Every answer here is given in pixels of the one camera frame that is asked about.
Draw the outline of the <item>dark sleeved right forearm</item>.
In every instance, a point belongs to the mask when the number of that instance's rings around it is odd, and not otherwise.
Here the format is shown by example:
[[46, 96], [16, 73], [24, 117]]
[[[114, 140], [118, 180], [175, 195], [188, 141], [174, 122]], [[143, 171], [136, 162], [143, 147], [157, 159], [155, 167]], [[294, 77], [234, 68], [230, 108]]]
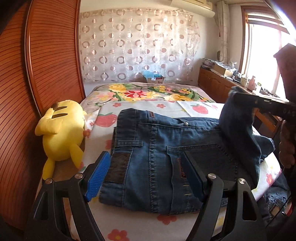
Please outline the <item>dark sleeved right forearm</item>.
[[274, 54], [285, 89], [286, 98], [295, 103], [296, 98], [296, 46], [286, 44]]

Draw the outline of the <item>person's right hand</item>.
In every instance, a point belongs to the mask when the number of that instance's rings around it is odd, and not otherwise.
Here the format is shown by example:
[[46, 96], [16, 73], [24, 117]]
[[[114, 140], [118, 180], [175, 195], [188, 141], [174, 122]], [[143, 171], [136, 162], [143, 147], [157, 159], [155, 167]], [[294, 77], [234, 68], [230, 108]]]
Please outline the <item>person's right hand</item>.
[[295, 164], [295, 125], [284, 120], [280, 130], [279, 159], [284, 168]]

